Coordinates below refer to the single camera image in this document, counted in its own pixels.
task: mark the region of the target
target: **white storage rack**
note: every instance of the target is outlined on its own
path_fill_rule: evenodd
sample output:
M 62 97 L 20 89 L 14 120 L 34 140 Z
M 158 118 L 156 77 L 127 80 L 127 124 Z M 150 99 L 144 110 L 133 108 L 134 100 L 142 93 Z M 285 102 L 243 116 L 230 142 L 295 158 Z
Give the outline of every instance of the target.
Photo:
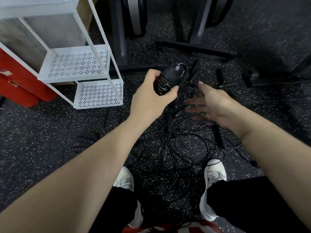
M 0 19 L 18 18 L 47 50 L 39 74 L 2 43 L 0 43 L 0 48 L 21 63 L 31 73 L 36 75 L 40 81 L 48 85 L 76 109 L 123 105 L 123 80 L 112 55 L 111 48 L 98 18 L 95 6 L 92 0 L 88 0 L 96 23 L 104 39 L 104 45 L 94 46 L 92 43 L 76 10 L 78 1 L 79 0 L 3 0 L 2 3 L 0 3 Z M 50 49 L 23 19 L 23 17 L 29 16 L 62 13 L 73 14 L 88 46 Z M 117 70 L 119 79 L 112 80 L 109 76 L 110 58 Z M 65 95 L 51 85 L 51 83 L 68 81 L 74 81 L 77 83 L 74 102 L 70 101 Z

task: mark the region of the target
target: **right arm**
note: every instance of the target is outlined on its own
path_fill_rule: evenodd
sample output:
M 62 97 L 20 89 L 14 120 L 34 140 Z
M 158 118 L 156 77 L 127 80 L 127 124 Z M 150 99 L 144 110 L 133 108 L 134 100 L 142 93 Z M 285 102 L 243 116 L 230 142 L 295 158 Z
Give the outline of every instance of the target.
M 298 218 L 311 230 L 311 148 L 245 108 L 223 90 L 199 82 L 204 98 L 187 112 L 207 113 L 194 120 L 216 121 L 235 133 Z

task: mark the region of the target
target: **red cylinder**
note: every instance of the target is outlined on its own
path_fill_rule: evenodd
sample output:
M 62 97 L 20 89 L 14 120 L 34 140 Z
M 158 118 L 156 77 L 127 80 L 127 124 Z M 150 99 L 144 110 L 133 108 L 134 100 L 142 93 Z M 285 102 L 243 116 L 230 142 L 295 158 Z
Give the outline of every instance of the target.
M 57 97 L 57 94 L 51 88 L 39 81 L 36 76 L 2 49 L 0 49 L 0 75 L 17 83 L 41 100 L 50 101 Z
M 0 74 L 0 95 L 26 108 L 39 103 L 39 98 Z

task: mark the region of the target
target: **shoelace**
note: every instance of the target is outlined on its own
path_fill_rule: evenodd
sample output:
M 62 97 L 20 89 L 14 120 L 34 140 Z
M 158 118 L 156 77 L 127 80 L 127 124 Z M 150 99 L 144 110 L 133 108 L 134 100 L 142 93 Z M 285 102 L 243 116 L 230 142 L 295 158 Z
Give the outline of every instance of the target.
M 215 171 L 215 172 L 210 172 L 208 174 L 209 179 L 211 180 L 211 183 L 215 183 L 219 180 L 223 180 L 225 177 L 223 176 L 223 174 L 219 171 Z
M 122 178 L 121 180 L 119 180 L 116 184 L 116 187 L 122 187 L 125 189 L 132 189 L 132 184 L 130 183 L 130 176 L 127 175 L 124 178 Z

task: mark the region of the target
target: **left hand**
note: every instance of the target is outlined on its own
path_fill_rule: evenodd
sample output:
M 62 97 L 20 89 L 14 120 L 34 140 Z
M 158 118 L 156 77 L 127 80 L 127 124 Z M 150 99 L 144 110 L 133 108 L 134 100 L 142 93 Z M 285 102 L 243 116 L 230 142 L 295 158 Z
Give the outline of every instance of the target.
M 148 70 L 143 84 L 132 99 L 130 118 L 147 129 L 163 113 L 164 108 L 177 98 L 178 86 L 159 96 L 153 89 L 153 83 L 160 75 L 159 70 Z

